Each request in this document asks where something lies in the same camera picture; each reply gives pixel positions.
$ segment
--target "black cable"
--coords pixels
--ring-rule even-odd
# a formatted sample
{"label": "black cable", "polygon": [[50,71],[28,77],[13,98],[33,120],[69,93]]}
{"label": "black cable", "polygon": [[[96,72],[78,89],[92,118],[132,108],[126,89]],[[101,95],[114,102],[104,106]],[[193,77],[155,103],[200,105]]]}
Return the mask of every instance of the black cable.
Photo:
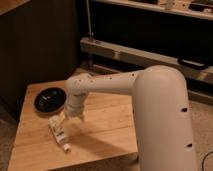
{"label": "black cable", "polygon": [[203,160],[202,160],[202,171],[205,171],[205,160],[206,160],[206,158],[207,158],[210,154],[213,154],[213,151],[208,152],[208,153],[203,157]]}

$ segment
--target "wooden tabletop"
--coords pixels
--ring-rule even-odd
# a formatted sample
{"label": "wooden tabletop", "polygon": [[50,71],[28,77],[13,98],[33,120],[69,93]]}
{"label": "wooden tabletop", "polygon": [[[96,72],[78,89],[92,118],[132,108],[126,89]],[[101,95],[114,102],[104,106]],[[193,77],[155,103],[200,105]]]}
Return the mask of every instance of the wooden tabletop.
{"label": "wooden tabletop", "polygon": [[137,151],[131,97],[90,93],[85,102],[85,123],[72,118],[65,124],[72,148],[65,154],[49,130],[48,117],[40,117],[33,107],[36,95],[48,87],[64,88],[64,81],[27,89],[9,171],[58,169]]}
{"label": "wooden tabletop", "polygon": [[30,0],[0,0],[0,15],[23,5]]}

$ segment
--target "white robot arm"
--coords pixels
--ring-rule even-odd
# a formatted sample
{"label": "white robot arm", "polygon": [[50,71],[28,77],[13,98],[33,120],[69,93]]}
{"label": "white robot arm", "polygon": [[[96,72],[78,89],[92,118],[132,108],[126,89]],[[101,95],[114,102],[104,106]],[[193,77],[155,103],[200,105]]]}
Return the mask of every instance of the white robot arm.
{"label": "white robot arm", "polygon": [[[107,76],[81,74],[67,80],[66,91],[64,114],[70,117],[82,116],[89,92],[131,95],[141,170],[197,171],[186,81],[176,69],[153,66]],[[50,119],[55,136],[63,120],[55,124]]]}

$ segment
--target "shelf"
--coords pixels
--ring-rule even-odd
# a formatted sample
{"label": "shelf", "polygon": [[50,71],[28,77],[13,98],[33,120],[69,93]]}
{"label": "shelf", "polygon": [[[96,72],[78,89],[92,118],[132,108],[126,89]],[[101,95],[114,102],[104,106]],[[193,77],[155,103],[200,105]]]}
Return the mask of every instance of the shelf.
{"label": "shelf", "polygon": [[176,14],[176,15],[205,19],[205,20],[213,20],[213,14],[211,14],[211,13],[196,12],[196,11],[192,11],[192,10],[183,10],[183,9],[178,9],[178,8],[171,8],[171,9],[167,10],[167,9],[165,9],[165,5],[153,5],[153,4],[134,2],[134,1],[128,1],[128,0],[92,0],[92,1],[113,4],[113,5],[126,6],[126,7],[130,7],[130,8],[150,10],[150,11],[155,11],[155,12]]}

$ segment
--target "black plate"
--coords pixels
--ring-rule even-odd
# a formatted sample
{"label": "black plate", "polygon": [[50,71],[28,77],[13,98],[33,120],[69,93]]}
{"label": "black plate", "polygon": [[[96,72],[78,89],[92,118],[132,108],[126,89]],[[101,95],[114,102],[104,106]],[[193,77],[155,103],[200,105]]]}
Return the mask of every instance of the black plate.
{"label": "black plate", "polygon": [[35,108],[40,112],[54,112],[64,105],[66,93],[60,88],[48,88],[40,92],[35,101]]}

